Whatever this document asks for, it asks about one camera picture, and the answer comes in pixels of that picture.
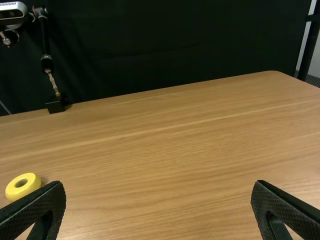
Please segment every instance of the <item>white wall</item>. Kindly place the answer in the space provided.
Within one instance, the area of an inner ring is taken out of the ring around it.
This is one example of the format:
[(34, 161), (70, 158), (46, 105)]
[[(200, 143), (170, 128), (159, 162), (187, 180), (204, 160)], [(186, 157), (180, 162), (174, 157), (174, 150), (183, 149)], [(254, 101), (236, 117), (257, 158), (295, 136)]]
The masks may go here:
[[(316, 5), (316, 0), (312, 0), (309, 14), (313, 14), (314, 9), (315, 9), (315, 5)], [(309, 28), (310, 28), (310, 22), (308, 22), (306, 24), (306, 28), (304, 31), (302, 47), (301, 47), (299, 59), (298, 59), (297, 65), (296, 65), (297, 70), (299, 70), (299, 68), (300, 68), (302, 55), (305, 50), (306, 41), (307, 41), (307, 37), (308, 37), (308, 33), (309, 33)], [(319, 39), (320, 39), (320, 37), (318, 37), (318, 41), (317, 41), (315, 49), (314, 49), (314, 53), (313, 53), (313, 57), (312, 57), (312, 61), (311, 61), (311, 65), (310, 65), (310, 69), (309, 69), (309, 73), (308, 73), (308, 74), (310, 74), (312, 76), (316, 76), (318, 78), (320, 78), (320, 40)]]

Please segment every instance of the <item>black stand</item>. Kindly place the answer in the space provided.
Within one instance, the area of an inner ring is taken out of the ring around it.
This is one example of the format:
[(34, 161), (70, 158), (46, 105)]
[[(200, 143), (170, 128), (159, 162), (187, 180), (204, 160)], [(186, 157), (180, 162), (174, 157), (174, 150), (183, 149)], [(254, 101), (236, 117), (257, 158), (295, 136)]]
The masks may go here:
[(64, 112), (68, 105), (68, 98), (63, 93), (59, 92), (55, 79), (52, 76), (54, 73), (54, 62), (50, 52), (50, 42), (48, 34), (48, 14), (47, 9), (44, 7), (33, 8), (33, 13), (36, 18), (39, 19), (41, 26), (41, 38), (42, 38), (42, 57), (41, 68), (42, 72), (49, 76), (49, 80), (52, 84), (54, 95), (50, 97), (45, 106), (50, 114)]
[(306, 81), (312, 56), (315, 51), (317, 39), (320, 31), (320, 4), (316, 1), (313, 15), (308, 16), (307, 22), (311, 22), (308, 38), (306, 40), (303, 57), (300, 65), (298, 79)]

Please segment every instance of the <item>yellow tape roll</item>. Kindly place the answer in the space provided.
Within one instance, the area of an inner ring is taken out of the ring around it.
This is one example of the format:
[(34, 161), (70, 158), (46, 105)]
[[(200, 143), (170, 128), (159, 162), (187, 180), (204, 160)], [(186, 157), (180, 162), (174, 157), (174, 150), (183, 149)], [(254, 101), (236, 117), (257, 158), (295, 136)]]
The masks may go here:
[(34, 173), (24, 173), (14, 178), (5, 188), (6, 198), (14, 202), (41, 187), (41, 178)]

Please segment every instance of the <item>wooden table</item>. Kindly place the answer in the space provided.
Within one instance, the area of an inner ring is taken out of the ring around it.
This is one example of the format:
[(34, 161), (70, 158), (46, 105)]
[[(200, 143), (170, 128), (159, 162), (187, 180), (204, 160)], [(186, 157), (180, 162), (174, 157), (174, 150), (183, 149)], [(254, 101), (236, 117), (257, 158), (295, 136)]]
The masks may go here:
[(266, 180), (320, 208), (320, 89), (268, 71), (0, 117), (0, 207), (60, 180), (60, 240), (261, 240)]

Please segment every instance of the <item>black curtain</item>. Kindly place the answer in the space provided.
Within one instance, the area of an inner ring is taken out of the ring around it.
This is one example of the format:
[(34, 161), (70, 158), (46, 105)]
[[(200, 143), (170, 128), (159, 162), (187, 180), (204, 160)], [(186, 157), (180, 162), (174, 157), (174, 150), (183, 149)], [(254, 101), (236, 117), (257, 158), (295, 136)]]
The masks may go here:
[[(311, 0), (36, 4), (50, 10), (56, 83), (78, 103), (267, 70), (293, 76)], [(53, 94), (41, 54), (38, 22), (0, 48), (0, 100), (13, 113), (45, 108)]]

